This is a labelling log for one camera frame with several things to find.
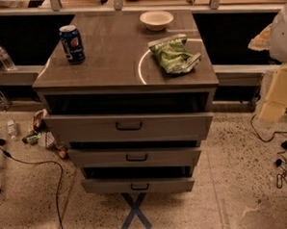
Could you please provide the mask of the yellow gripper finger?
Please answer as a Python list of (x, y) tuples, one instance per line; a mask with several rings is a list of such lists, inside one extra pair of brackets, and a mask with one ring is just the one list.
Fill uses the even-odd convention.
[(274, 74), (258, 117), (267, 123), (277, 123), (287, 110), (287, 64)]

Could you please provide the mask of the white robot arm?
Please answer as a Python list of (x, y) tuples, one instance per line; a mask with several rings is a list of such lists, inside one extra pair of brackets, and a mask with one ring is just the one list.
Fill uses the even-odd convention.
[(287, 8), (276, 15), (271, 29), (270, 55), (281, 62), (281, 67), (273, 74), (258, 117), (276, 123), (287, 109)]

